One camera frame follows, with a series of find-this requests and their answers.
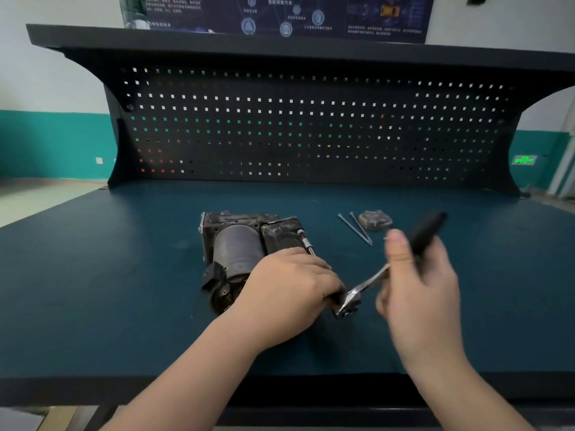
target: gray motor cylinder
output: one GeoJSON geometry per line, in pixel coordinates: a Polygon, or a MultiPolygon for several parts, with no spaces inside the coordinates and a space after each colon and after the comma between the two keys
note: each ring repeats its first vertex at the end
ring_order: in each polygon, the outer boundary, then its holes
{"type": "Polygon", "coordinates": [[[226,268],[228,280],[236,275],[249,274],[264,257],[259,231],[248,225],[230,225],[214,240],[214,257],[226,268]]]}

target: green wall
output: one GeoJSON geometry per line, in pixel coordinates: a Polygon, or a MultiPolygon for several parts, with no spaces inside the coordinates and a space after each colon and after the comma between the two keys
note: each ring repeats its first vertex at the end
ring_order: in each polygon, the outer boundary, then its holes
{"type": "Polygon", "coordinates": [[[116,159],[105,114],[0,110],[0,145],[0,176],[8,177],[107,180],[116,159]]]}
{"type": "MultiPolygon", "coordinates": [[[[568,133],[517,131],[509,163],[515,155],[538,157],[533,166],[511,166],[518,186],[548,188],[568,141],[568,133]]],[[[0,176],[8,177],[107,179],[116,158],[105,114],[0,110],[0,145],[0,176]]]]}

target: exit sign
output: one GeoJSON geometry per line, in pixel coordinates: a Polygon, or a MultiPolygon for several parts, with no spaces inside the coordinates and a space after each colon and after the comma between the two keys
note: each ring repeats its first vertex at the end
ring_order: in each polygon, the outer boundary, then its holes
{"type": "Polygon", "coordinates": [[[515,156],[513,158],[512,165],[534,165],[537,160],[537,156],[515,156]]]}

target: ratchet handle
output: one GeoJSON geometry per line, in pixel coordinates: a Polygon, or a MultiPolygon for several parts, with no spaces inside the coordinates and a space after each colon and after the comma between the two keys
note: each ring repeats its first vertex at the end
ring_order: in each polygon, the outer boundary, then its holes
{"type": "Polygon", "coordinates": [[[431,240],[441,230],[441,227],[447,220],[447,213],[444,211],[435,211],[428,214],[408,234],[409,245],[414,256],[421,256],[426,250],[431,240]]]}

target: black wall-mounted object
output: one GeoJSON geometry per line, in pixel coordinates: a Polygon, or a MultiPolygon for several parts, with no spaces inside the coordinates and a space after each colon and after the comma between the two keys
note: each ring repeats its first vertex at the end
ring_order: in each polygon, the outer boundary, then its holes
{"type": "Polygon", "coordinates": [[[486,0],[467,0],[467,3],[470,6],[479,6],[480,4],[484,4],[486,0]]]}
{"type": "Polygon", "coordinates": [[[575,84],[575,54],[28,25],[106,86],[140,179],[487,188],[519,196],[521,113],[575,84]]]}

